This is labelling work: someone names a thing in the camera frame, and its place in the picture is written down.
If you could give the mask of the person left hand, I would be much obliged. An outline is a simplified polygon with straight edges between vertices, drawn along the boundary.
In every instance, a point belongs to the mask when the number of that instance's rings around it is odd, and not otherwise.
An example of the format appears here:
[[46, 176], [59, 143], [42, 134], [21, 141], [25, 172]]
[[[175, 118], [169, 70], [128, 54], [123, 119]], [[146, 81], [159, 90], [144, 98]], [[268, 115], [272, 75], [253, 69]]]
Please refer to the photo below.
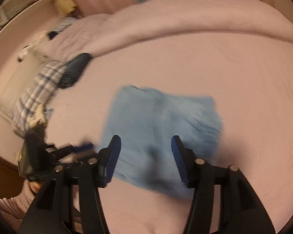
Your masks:
[[43, 186], [43, 183], [41, 182], [36, 182], [36, 181], [29, 182], [29, 187], [34, 194], [37, 194], [42, 188], [42, 186]]

